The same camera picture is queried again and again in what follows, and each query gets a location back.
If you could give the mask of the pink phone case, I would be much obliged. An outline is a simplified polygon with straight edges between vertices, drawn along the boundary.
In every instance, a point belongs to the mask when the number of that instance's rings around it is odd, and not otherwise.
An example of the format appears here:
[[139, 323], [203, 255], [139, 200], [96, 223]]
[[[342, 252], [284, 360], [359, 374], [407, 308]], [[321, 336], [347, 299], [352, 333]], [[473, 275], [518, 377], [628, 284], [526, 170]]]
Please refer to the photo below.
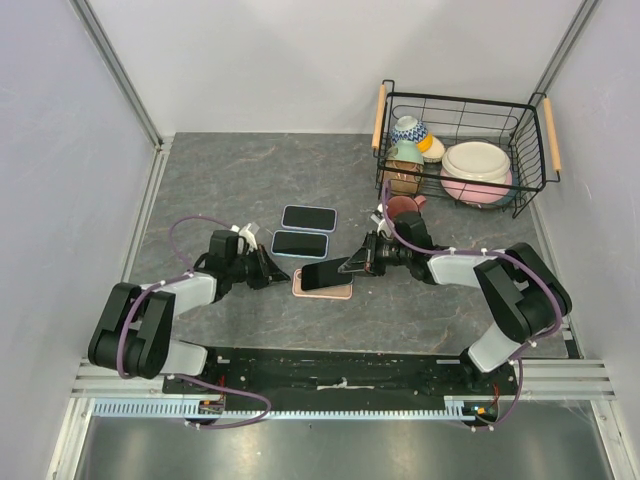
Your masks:
[[292, 281], [292, 294], [298, 298], [349, 300], [352, 297], [353, 285], [341, 285], [316, 290], [302, 290], [302, 272], [297, 269]]

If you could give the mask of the teal-edged black phone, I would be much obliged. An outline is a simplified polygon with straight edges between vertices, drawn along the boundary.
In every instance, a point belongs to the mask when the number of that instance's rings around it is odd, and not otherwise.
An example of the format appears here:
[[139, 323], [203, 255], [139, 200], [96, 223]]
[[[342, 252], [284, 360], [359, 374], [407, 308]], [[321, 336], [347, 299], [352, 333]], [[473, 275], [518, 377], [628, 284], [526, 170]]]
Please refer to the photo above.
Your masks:
[[301, 290], [312, 291], [351, 285], [353, 275], [338, 271], [347, 260], [347, 257], [340, 257], [305, 265], [301, 269]]

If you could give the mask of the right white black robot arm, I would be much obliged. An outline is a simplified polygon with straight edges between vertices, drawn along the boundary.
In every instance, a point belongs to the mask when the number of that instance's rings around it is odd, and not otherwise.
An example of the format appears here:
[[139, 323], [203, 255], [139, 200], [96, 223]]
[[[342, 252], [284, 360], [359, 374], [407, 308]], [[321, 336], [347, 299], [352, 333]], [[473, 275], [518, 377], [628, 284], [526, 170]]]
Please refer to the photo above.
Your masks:
[[484, 295], [493, 323], [464, 351], [467, 362], [457, 371], [460, 386], [473, 394], [493, 383], [494, 370], [557, 331], [572, 310], [564, 286], [527, 243], [505, 250], [459, 250], [430, 240], [412, 245], [372, 231], [338, 271], [383, 276], [389, 266], [404, 266], [425, 284], [476, 288]]

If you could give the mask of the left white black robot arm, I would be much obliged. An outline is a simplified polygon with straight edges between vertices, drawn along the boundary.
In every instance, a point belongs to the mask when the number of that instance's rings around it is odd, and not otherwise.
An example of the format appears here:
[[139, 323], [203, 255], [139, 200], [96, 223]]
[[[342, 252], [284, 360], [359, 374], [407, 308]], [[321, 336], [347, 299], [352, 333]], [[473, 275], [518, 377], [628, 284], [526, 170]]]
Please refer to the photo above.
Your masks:
[[261, 290], [290, 280], [260, 245], [242, 254], [205, 252], [192, 270], [173, 279], [118, 283], [89, 342], [88, 360], [125, 378], [153, 379], [169, 357], [177, 316], [220, 301], [236, 284]]

